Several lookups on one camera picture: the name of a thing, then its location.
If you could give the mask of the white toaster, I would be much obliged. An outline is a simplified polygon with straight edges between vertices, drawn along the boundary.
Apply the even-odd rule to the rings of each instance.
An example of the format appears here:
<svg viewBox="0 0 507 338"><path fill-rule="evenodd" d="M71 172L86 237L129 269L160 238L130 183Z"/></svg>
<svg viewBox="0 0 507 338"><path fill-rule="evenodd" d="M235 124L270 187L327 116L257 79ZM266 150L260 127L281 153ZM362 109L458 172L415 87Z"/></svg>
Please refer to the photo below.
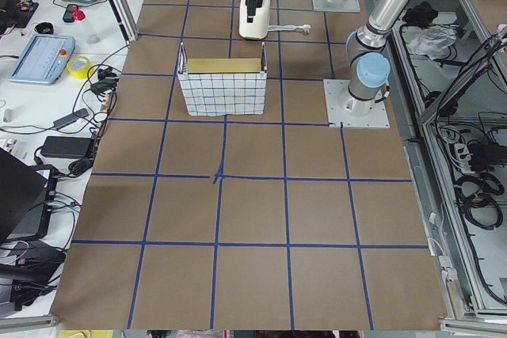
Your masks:
<svg viewBox="0 0 507 338"><path fill-rule="evenodd" d="M263 6L256 7L256 15L253 23L247 22L246 0L240 0L238 33L241 37L249 40L262 40L268 34L269 8L271 0L264 0Z"/></svg>

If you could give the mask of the checkered fabric wooden box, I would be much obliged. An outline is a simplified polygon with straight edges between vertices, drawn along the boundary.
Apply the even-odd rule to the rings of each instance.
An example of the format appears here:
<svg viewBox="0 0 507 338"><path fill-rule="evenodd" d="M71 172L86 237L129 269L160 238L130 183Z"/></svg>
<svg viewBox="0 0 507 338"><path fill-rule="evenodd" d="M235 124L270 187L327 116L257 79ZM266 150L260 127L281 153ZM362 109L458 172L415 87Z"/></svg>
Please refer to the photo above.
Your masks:
<svg viewBox="0 0 507 338"><path fill-rule="evenodd" d="M267 58L260 45L255 58L187 56L180 44L177 77L191 116L261 115L265 108Z"/></svg>

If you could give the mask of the white bottle red cap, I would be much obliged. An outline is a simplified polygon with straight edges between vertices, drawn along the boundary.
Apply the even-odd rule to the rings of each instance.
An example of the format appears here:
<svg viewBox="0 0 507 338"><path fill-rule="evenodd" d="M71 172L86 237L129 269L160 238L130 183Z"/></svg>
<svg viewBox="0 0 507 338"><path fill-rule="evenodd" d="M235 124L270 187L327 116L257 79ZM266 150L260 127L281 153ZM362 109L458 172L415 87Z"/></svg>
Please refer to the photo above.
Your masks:
<svg viewBox="0 0 507 338"><path fill-rule="evenodd" d="M96 44L101 41L93 23L77 6L73 7L73 18L76 25L80 28L81 34L86 38L86 42L88 44Z"/></svg>

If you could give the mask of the black phone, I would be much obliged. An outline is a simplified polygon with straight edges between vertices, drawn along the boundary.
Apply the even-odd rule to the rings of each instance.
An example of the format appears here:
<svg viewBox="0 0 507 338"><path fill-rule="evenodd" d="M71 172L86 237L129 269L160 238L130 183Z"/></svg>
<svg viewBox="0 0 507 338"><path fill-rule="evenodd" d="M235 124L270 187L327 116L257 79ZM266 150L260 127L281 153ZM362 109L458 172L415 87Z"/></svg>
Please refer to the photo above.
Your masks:
<svg viewBox="0 0 507 338"><path fill-rule="evenodd" d="M74 23L74 12L78 10L78 6L76 4L68 4L63 15L63 22L64 23Z"/></svg>

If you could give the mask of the yellow tape roll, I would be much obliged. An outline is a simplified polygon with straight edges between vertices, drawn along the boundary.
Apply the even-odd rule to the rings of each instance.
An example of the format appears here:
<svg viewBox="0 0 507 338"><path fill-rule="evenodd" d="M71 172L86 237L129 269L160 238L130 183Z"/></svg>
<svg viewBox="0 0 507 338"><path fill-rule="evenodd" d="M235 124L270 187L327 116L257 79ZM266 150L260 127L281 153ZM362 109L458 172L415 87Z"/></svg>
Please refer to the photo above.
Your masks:
<svg viewBox="0 0 507 338"><path fill-rule="evenodd" d="M69 59L66 68L71 76L77 79L87 79L94 74L92 63L83 55Z"/></svg>

